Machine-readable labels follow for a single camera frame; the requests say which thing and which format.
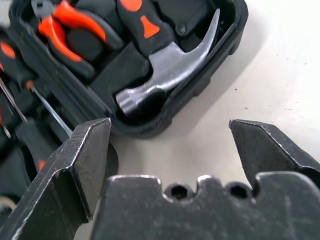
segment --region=pliers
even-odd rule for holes
[[[86,29],[113,49],[118,50],[124,46],[122,39],[104,19],[90,11],[76,9],[66,0],[58,5],[49,0],[32,0],[31,5],[35,16],[41,19],[38,31],[48,38],[51,52],[64,65],[86,79],[94,76],[95,69],[68,48],[66,33],[61,24],[72,29]]]
[[[0,227],[2,240],[74,239],[78,227],[93,217],[110,164],[107,158],[118,161],[117,155],[109,155],[110,130],[109,118],[75,128]]]

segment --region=claw hammer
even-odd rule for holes
[[[190,52],[177,45],[172,28],[160,19],[151,0],[117,0],[117,9],[153,68],[153,75],[146,83],[115,96],[120,109],[130,116],[152,96],[174,89],[199,68],[217,35],[220,9],[215,11],[202,42]]]

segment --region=hammer handle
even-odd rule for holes
[[[177,41],[173,29],[160,19],[151,0],[117,0],[117,9],[146,57]]]

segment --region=orange rubber grip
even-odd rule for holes
[[[8,43],[6,43],[4,41],[0,41],[0,47],[1,47],[1,50],[3,51],[3,53],[5,55],[7,55],[9,58],[11,58],[11,59],[16,58],[15,50]]]
[[[138,12],[143,0],[120,0],[125,9],[130,12]]]
[[[53,45],[61,52],[63,55],[73,60],[74,62],[82,61],[82,58],[72,52],[66,43],[66,33],[62,26],[49,16],[42,20],[38,26],[39,32],[50,39]]]
[[[156,35],[160,31],[160,27],[154,25],[146,16],[140,18],[143,28],[144,28],[144,38],[148,39]]]
[[[28,91],[30,91],[31,88],[34,86],[34,84],[35,84],[35,83],[34,83],[33,80],[29,80],[29,81],[26,82],[25,87],[26,87],[26,89],[27,89]]]
[[[45,164],[46,164],[46,162],[43,161],[43,160],[40,160],[40,161],[38,162],[39,171],[41,171],[41,169],[45,166]]]
[[[83,28],[95,33],[102,41],[105,42],[107,40],[105,31],[97,22],[89,16],[76,11],[66,0],[63,0],[56,7],[53,17],[69,28]]]

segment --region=screwdriver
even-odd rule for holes
[[[49,111],[49,113],[65,130],[66,134],[69,137],[72,135],[72,131],[67,124],[34,87],[34,82],[32,80],[34,78],[34,74],[23,62],[19,51],[15,51],[15,49],[12,47],[12,44],[9,44],[4,39],[0,39],[0,69],[11,79],[16,81],[21,89],[27,88],[28,90],[32,90],[32,92],[40,99],[45,108]]]
[[[31,89],[31,91],[40,99],[40,101],[43,103],[45,108],[49,111],[49,113],[54,117],[54,119],[60,124],[60,126],[63,128],[63,130],[66,132],[68,137],[71,137],[73,131],[67,126],[67,124],[62,120],[62,118],[59,116],[59,114],[54,110],[54,108],[45,100],[43,96],[37,91],[37,89],[34,87],[34,82],[32,80],[29,80],[26,83],[26,88],[28,90]]]
[[[57,150],[59,146],[53,141],[48,133],[40,130],[39,126],[36,125],[36,122],[33,119],[27,119],[23,115],[1,78],[0,87],[22,120],[22,124],[16,129],[15,134],[17,138],[29,149],[35,168],[39,172],[44,166],[47,158]]]
[[[10,138],[11,138],[10,132],[9,132],[8,129],[7,129],[5,126],[3,126],[3,124],[2,124],[2,107],[1,107],[1,106],[0,106],[0,126],[2,126],[3,131],[4,131],[5,135],[8,137],[8,139],[10,139]]]

